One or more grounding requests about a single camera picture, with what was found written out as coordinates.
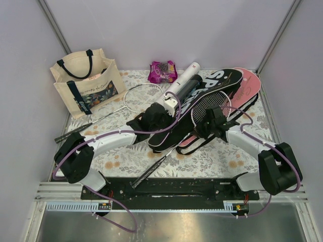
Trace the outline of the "black frame badminton racket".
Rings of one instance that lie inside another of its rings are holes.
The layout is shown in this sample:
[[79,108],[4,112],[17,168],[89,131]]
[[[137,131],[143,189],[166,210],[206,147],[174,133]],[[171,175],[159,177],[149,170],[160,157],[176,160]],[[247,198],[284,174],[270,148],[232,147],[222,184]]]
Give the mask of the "black frame badminton racket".
[[94,114],[89,117],[81,117],[78,119],[71,119],[71,128],[68,131],[55,138],[55,143],[64,141],[68,136],[74,132],[81,132],[91,125],[99,123],[113,114],[125,109],[133,113],[144,112],[151,104],[153,104],[163,93],[163,89],[152,83],[139,84],[131,87],[120,98],[118,104],[106,104],[99,108]]

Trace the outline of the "white frame racket black handle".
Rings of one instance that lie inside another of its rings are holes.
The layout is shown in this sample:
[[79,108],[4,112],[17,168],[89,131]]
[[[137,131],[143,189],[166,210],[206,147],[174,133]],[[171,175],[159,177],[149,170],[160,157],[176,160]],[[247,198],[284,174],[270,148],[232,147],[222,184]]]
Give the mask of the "white frame racket black handle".
[[[222,91],[210,93],[203,96],[196,104],[194,104],[193,108],[190,112],[190,121],[193,123],[194,129],[192,132],[195,133],[195,127],[203,120],[206,115],[206,109],[211,106],[220,106],[224,116],[227,116],[231,113],[231,101],[227,94]],[[177,147],[189,136],[191,133],[187,132],[185,136],[181,140],[179,140],[171,150],[163,156],[161,159],[157,160],[150,168],[148,168],[139,178],[137,178],[134,182],[130,183],[132,188],[137,188],[146,178],[148,178],[161,164],[162,162],[172,153],[173,150],[177,149]]]

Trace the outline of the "white shuttlecock tube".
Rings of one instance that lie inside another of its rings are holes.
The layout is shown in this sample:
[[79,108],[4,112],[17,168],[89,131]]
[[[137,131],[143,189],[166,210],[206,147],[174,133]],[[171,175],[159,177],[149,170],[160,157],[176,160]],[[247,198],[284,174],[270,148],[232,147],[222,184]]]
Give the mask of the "white shuttlecock tube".
[[193,62],[155,102],[163,105],[166,100],[172,97],[170,94],[166,94],[167,92],[172,92],[176,95],[184,84],[199,71],[200,65],[197,62]]

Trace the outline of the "black racket cover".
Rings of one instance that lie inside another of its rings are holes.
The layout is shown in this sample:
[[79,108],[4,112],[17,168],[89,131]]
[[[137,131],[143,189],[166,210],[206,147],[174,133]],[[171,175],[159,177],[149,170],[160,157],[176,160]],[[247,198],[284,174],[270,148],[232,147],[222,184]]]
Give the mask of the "black racket cover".
[[258,97],[260,88],[260,79],[247,69],[221,69],[211,73],[182,104],[179,122],[171,130],[153,135],[148,141],[149,147],[154,153],[160,153],[178,144],[185,136],[210,142],[215,135],[206,130],[209,127],[206,110],[220,106],[221,120],[234,113],[234,108],[247,111],[252,105],[245,104]]

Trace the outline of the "pink racket cover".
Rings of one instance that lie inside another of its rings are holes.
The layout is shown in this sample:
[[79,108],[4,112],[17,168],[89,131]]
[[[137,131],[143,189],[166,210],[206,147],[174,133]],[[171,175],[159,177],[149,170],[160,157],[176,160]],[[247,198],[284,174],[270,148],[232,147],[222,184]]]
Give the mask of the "pink racket cover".
[[[234,68],[243,73],[243,80],[238,88],[237,92],[230,97],[231,104],[233,107],[239,108],[243,111],[247,111],[251,106],[253,106],[259,98],[259,91],[261,88],[261,82],[258,76],[250,70],[244,68]],[[231,109],[231,113],[229,116],[229,120],[237,120],[242,113],[236,110]],[[196,149],[208,144],[211,142],[215,136],[210,136],[208,139],[203,141]],[[179,150],[187,149],[193,145],[193,143],[197,142],[200,138],[190,135],[186,138],[177,148]]]

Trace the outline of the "black shuttlecock tube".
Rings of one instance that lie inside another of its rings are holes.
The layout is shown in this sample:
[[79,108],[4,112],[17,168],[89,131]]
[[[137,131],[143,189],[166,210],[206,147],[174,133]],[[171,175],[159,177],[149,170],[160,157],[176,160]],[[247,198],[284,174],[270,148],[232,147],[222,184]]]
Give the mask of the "black shuttlecock tube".
[[179,98],[181,103],[187,98],[187,96],[192,91],[194,91],[199,86],[201,82],[202,82],[202,77],[196,74],[184,84],[184,86],[176,94],[176,96]]

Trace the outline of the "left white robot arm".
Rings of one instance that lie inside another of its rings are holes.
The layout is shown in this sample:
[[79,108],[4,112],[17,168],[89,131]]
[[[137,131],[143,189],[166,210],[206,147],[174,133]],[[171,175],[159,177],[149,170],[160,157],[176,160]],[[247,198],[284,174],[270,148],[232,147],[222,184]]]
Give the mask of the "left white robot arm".
[[94,158],[110,150],[140,143],[152,134],[170,130],[180,119],[180,99],[174,96],[178,108],[171,114],[164,105],[153,103],[145,112],[140,113],[125,125],[92,136],[72,133],[54,156],[56,168],[52,177],[59,180],[57,171],[63,173],[62,179],[69,183],[80,183],[92,190],[98,199],[109,195],[110,188],[104,176],[91,168]]

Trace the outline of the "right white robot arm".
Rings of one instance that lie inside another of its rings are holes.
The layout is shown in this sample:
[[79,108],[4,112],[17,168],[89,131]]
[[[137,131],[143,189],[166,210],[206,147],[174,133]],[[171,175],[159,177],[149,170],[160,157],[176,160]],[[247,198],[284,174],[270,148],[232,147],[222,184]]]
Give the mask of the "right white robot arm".
[[271,195],[293,193],[300,189],[302,175],[295,156],[287,143],[265,141],[245,130],[245,124],[227,120],[222,108],[194,108],[191,112],[196,132],[203,138],[213,134],[235,145],[258,162],[257,173],[245,173],[230,186],[230,195],[242,199],[250,190],[265,190]]

